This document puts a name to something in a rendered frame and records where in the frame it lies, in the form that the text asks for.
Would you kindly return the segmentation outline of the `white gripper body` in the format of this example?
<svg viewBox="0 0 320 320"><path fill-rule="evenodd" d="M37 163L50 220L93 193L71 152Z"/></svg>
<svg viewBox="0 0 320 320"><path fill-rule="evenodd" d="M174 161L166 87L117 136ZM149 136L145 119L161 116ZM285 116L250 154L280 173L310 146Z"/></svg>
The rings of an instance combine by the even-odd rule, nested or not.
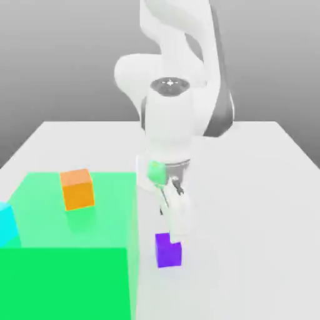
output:
<svg viewBox="0 0 320 320"><path fill-rule="evenodd" d="M164 188L169 232L185 236L189 232L189 196L177 176L171 176Z"/></svg>

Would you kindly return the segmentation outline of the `small purple cube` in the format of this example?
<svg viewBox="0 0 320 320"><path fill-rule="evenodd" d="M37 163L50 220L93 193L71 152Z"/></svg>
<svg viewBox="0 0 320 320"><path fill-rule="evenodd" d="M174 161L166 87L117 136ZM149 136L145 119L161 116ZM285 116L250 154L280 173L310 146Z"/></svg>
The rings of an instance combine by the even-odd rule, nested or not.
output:
<svg viewBox="0 0 320 320"><path fill-rule="evenodd" d="M155 246L158 268L182 264L182 245L180 242L171 243L169 233L155 234Z"/></svg>

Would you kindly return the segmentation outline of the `small orange cube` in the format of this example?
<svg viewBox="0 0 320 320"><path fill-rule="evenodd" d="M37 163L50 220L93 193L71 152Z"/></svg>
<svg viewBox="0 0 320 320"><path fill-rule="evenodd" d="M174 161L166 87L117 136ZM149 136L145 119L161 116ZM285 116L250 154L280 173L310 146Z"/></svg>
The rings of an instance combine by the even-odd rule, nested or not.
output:
<svg viewBox="0 0 320 320"><path fill-rule="evenodd" d="M59 175L66 211L95 205L93 180L88 169L61 172Z"/></svg>

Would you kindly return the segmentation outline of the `small cyan cube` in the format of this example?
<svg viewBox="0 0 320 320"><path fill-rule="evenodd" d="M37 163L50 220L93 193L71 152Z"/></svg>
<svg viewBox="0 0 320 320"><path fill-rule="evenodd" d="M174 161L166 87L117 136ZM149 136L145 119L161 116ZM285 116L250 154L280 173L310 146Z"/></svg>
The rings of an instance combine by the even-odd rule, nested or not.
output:
<svg viewBox="0 0 320 320"><path fill-rule="evenodd" d="M20 248L21 240L13 213L6 202L0 202L0 248Z"/></svg>

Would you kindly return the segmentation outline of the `large green box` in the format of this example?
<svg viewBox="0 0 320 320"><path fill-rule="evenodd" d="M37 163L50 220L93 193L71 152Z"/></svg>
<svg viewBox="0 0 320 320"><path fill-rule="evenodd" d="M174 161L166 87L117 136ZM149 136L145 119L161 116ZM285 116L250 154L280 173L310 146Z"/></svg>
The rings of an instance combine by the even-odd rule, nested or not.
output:
<svg viewBox="0 0 320 320"><path fill-rule="evenodd" d="M0 320L136 320L136 176L94 172L95 205L66 211L59 174L28 174L0 247Z"/></svg>

